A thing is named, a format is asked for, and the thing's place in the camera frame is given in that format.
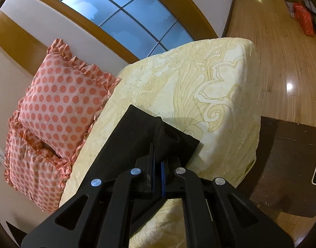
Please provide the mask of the black pants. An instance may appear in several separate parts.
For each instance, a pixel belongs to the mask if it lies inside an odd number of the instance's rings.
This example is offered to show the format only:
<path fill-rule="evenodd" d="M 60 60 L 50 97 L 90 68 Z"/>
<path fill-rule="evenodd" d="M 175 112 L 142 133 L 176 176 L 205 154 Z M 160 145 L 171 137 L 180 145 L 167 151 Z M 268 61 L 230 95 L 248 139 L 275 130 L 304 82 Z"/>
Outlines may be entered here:
<path fill-rule="evenodd" d="M 102 182 L 110 181 L 116 179 L 124 171 L 134 168 L 137 159 L 149 155 L 150 145 L 158 137 L 156 127 L 161 125 L 165 127 L 165 133 L 161 138 L 167 138 L 170 142 L 170 144 L 166 143 L 162 146 L 162 149 L 167 151 L 164 157 L 167 158 L 167 155 L 171 155 L 172 159 L 178 159 L 182 167 L 186 166 L 198 147 L 199 140 L 165 123 L 160 117 L 153 117 L 134 105 L 129 105 L 92 163 L 79 189 L 99 175 Z M 100 192 L 99 202 L 93 206 L 89 216 L 89 228 L 98 229 L 93 233 L 99 234 L 100 230 L 96 226 L 103 224 L 103 213 L 106 209 L 102 200 L 104 196 L 110 195 L 110 193 Z M 130 235 L 144 226 L 165 202 L 166 200 L 163 199 L 136 200 Z"/>

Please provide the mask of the yellow patterned bed mattress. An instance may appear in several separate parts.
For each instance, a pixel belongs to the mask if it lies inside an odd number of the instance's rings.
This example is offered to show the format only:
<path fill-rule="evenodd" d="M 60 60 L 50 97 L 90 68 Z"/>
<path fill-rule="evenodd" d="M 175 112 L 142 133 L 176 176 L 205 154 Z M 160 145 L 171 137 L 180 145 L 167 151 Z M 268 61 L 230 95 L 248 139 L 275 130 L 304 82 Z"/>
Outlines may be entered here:
<path fill-rule="evenodd" d="M 199 177 L 242 182 L 256 161 L 261 73 L 254 43 L 220 38 L 187 43 L 126 66 L 93 125 L 61 203 L 85 174 L 130 105 L 198 139 L 188 163 Z"/>

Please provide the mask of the left pink polka-dot pillow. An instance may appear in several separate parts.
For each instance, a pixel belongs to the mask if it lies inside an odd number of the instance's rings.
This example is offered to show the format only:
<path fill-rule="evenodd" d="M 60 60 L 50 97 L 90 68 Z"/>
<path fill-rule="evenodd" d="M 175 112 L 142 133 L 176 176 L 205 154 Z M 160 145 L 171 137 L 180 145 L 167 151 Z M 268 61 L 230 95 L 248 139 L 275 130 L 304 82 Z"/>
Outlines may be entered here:
<path fill-rule="evenodd" d="M 46 147 L 15 116 L 8 120 L 4 167 L 7 184 L 43 212 L 52 214 L 59 208 L 71 164 Z"/>

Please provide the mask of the pink polka-dot pillow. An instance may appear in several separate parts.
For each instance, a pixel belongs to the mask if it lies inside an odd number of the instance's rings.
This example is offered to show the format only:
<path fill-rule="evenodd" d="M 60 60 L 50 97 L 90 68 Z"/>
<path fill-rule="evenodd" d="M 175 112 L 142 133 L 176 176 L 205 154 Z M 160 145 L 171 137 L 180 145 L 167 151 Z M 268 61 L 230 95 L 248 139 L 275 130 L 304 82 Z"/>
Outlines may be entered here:
<path fill-rule="evenodd" d="M 74 56 L 62 39 L 55 39 L 27 89 L 19 121 L 59 157 L 74 162 L 119 82 L 120 78 Z"/>
<path fill-rule="evenodd" d="M 4 167 L 7 184 L 43 212 L 52 214 L 59 208 L 71 164 L 46 147 L 15 116 L 8 120 Z"/>

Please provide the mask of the dark wooden side table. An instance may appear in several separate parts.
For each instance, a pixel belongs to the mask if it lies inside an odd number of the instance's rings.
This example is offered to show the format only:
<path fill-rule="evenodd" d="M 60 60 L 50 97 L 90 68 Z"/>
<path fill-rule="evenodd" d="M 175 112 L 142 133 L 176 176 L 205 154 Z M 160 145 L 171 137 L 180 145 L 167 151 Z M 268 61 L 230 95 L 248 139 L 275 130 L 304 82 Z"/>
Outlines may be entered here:
<path fill-rule="evenodd" d="M 316 127 L 261 118 L 256 161 L 238 190 L 256 204 L 316 216 Z"/>

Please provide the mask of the right pink polka-dot pillow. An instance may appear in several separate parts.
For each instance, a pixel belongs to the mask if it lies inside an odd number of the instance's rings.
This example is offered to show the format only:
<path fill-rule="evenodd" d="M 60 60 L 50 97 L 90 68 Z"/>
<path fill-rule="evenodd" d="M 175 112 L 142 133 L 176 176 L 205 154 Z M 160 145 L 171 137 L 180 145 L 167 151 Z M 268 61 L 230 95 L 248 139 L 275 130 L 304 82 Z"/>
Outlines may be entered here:
<path fill-rule="evenodd" d="M 120 78 L 74 56 L 62 39 L 55 39 L 27 89 L 19 121 L 59 157 L 74 162 L 119 82 Z"/>

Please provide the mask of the red bag on floor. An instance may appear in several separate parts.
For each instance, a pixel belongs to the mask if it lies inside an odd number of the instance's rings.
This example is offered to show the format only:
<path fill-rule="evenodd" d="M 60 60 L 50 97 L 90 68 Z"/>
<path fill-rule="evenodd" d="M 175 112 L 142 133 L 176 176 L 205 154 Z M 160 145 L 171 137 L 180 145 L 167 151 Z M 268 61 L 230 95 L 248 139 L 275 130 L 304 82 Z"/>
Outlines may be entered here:
<path fill-rule="evenodd" d="M 293 11 L 295 15 L 295 19 L 300 24 L 303 32 L 307 36 L 314 37 L 315 30 L 313 27 L 312 15 L 310 12 L 300 3 L 293 3 Z"/>

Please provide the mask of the white wall socket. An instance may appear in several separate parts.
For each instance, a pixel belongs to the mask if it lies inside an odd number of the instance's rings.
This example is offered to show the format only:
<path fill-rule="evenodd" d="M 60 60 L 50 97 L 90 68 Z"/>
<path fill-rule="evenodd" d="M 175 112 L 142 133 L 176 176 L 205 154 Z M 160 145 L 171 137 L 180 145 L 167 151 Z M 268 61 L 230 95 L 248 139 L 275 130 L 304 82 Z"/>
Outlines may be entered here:
<path fill-rule="evenodd" d="M 0 167 L 4 165 L 5 151 L 0 147 Z"/>

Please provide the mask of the arched wooden frame window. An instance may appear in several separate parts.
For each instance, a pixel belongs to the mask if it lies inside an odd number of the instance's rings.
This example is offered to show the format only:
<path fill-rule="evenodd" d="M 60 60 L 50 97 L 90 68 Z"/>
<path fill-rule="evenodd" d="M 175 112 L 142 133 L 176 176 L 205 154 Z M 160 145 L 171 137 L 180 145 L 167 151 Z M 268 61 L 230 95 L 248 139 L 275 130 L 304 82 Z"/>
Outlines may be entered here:
<path fill-rule="evenodd" d="M 56 38 L 112 73 L 216 32 L 193 0 L 0 0 L 0 47 L 34 74 Z"/>

